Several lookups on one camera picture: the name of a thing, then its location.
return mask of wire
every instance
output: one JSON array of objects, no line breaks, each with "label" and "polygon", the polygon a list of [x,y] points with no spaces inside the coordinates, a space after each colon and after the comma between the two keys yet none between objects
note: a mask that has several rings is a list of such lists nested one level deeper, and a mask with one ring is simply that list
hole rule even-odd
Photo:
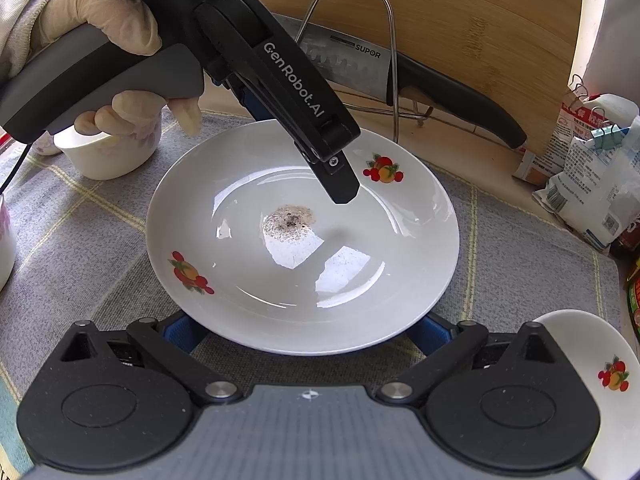
[{"label": "wire", "polygon": [[2,195],[2,193],[4,193],[4,190],[6,189],[6,187],[11,183],[11,181],[14,179],[14,176],[16,173],[18,173],[18,170],[20,169],[20,166],[22,165],[22,163],[24,162],[24,159],[27,158],[27,154],[29,153],[29,150],[31,149],[32,144],[27,144],[24,147],[24,151],[22,152],[22,155],[20,156],[20,158],[18,159],[18,162],[15,163],[14,168],[11,170],[11,173],[9,173],[9,176],[6,178],[6,180],[4,181],[4,183],[2,184],[2,186],[0,186],[0,195]]}]

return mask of cutting board holder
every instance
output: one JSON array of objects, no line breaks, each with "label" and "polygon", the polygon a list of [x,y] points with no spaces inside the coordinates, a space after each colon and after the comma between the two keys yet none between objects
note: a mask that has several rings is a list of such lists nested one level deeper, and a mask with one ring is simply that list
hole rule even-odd
[{"label": "cutting board holder", "polygon": [[[311,15],[314,12],[314,9],[318,5],[320,0],[313,0],[311,5],[309,5],[306,10],[306,14],[304,19],[302,20],[302,24],[300,25],[300,30],[296,34],[296,43],[300,44],[302,37],[305,34],[306,26],[311,19]],[[398,99],[398,46],[396,44],[396,19],[394,17],[394,10],[391,6],[391,2],[389,0],[382,0],[386,7],[386,15],[388,17],[389,22],[389,36],[390,36],[390,44],[391,44],[391,80],[392,80],[392,91],[393,91],[393,110],[385,110],[384,108],[372,108],[366,106],[358,106],[352,105],[349,103],[343,103],[348,109],[356,110],[358,112],[366,112],[369,114],[379,114],[379,115],[389,115],[394,118],[394,137],[393,140],[397,144],[400,138],[400,118],[403,119],[411,119],[417,121],[418,126],[422,126],[424,121],[427,120],[431,113],[433,112],[433,107],[429,107],[427,111],[421,114],[418,111],[418,103],[413,101],[413,113],[405,113],[400,111],[399,107],[399,99]]]}]

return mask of checkered cloth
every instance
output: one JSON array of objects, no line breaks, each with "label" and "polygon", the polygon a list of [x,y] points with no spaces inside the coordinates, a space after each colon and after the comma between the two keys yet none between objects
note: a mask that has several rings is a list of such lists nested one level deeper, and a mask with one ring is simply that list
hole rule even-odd
[{"label": "checkered cloth", "polygon": [[[30,467],[15,429],[16,406],[68,327],[102,330],[163,318],[177,309],[145,249],[145,215],[158,181],[188,149],[248,119],[208,115],[189,139],[171,115],[162,141],[136,171],[106,182],[78,174],[65,155],[29,156],[6,193],[18,238],[14,273],[0,293],[0,480]],[[19,156],[0,165],[4,178]],[[460,224],[460,259],[435,311],[474,318],[496,332],[560,308],[598,314],[620,327],[618,271],[568,232],[441,171]],[[194,355],[246,388],[251,383],[377,386],[422,358],[404,336],[341,356],[278,356],[208,336]]]}]

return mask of cleaver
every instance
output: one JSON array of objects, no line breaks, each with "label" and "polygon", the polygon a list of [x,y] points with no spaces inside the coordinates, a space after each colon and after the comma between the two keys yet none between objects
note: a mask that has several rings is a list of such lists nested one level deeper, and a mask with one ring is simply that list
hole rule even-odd
[{"label": "cleaver", "polygon": [[[292,36],[302,20],[274,14]],[[309,23],[300,48],[325,79],[393,105],[391,51],[343,32]],[[446,111],[502,139],[510,148],[527,135],[498,103],[443,73],[398,53],[400,96]]]}]

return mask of gloved hand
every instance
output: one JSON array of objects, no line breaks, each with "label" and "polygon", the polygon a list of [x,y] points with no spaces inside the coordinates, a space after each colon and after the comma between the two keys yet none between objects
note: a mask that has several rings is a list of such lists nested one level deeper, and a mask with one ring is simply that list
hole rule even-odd
[{"label": "gloved hand", "polygon": [[[31,55],[82,23],[100,28],[113,43],[132,54],[151,56],[162,46],[156,19],[141,0],[50,0],[31,32]],[[197,98],[165,101],[137,90],[121,92],[110,106],[81,114],[74,126],[84,135],[135,133],[142,139],[153,131],[165,105],[187,135],[200,133],[202,114]]]}]

